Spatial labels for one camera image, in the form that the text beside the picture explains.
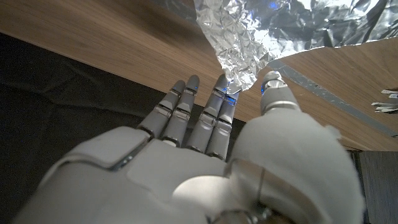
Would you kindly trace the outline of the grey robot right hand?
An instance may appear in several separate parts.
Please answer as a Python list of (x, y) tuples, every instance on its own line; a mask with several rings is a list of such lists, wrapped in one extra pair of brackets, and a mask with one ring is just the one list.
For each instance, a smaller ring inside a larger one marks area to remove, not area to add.
[(178, 81), (136, 128), (58, 160), (15, 223), (362, 223), (365, 202), (340, 133), (304, 113), (277, 71), (261, 114), (230, 143), (238, 99), (219, 77), (187, 133), (199, 79)]

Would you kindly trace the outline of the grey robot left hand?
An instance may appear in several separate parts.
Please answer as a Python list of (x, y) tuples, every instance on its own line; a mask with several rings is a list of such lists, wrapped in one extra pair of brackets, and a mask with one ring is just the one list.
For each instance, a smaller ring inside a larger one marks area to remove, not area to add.
[(375, 107), (375, 113), (397, 114), (397, 88), (385, 89), (382, 94), (387, 94), (386, 102), (374, 102), (371, 106)]

